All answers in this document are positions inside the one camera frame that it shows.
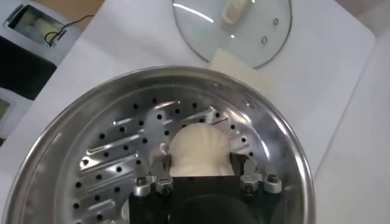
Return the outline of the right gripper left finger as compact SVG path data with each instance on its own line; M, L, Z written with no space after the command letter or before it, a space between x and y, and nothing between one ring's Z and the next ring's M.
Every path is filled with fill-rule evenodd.
M152 190L161 195L169 195L173 190L173 177L170 176L171 157L169 155L157 156L149 171L136 162L135 181L132 193L136 197L147 197Z

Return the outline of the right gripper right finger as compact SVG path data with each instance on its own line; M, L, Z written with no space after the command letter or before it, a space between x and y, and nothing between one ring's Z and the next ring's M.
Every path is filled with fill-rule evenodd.
M265 163L259 169L257 162L250 156L231 153L229 158L234 174L239 176L240 188L245 193L254 194L259 188L270 194L282 192L282 180L271 164Z

